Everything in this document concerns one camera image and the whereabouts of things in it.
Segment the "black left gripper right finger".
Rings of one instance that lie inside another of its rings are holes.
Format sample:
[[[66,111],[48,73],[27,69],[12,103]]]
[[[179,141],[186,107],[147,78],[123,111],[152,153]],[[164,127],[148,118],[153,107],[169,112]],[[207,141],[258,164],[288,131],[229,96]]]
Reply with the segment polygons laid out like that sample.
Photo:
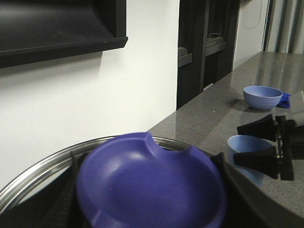
[[[223,228],[302,228],[304,219],[265,195],[256,185],[226,163],[224,154],[211,156],[227,193]]]

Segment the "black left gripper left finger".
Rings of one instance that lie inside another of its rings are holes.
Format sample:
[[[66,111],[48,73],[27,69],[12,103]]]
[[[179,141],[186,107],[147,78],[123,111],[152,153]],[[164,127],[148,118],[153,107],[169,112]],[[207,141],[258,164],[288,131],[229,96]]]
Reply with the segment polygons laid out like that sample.
[[[86,220],[76,198],[76,179],[85,155],[54,181],[23,203],[0,215],[2,228],[84,228]]]

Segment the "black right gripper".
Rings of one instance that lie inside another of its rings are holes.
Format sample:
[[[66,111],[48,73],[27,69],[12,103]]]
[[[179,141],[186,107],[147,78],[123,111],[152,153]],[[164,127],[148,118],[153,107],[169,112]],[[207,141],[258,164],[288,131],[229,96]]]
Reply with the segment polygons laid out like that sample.
[[[233,155],[234,163],[269,176],[272,179],[293,180],[293,160],[304,159],[304,127],[285,116],[271,114],[257,121],[238,126],[238,135],[250,135],[277,142],[277,146]]]

